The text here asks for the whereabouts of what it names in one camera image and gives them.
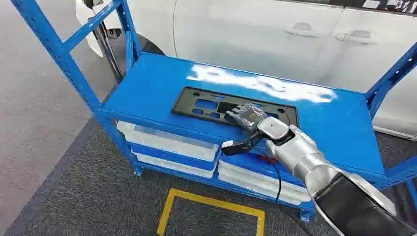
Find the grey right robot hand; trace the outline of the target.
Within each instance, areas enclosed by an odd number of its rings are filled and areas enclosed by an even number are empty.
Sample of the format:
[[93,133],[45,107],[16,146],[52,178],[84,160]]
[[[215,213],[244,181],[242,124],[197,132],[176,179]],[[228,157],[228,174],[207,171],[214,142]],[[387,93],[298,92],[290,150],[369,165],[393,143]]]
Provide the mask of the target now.
[[240,104],[231,111],[226,111],[235,122],[249,132],[255,132],[258,124],[266,119],[267,114],[252,103]]

